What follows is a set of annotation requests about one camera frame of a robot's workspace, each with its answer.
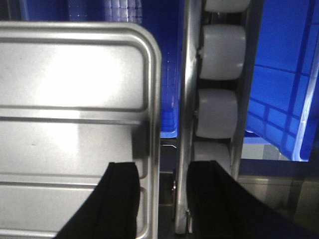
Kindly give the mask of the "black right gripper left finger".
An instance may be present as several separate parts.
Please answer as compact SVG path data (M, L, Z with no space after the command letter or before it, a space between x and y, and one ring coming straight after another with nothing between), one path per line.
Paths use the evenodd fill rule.
M57 239L134 239L140 180L133 162L109 163L82 206L57 233Z

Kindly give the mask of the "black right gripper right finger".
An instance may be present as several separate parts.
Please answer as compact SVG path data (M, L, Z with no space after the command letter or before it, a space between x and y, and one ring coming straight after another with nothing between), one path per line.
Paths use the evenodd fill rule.
M317 239L260 202L216 161L193 161L186 180L196 239Z

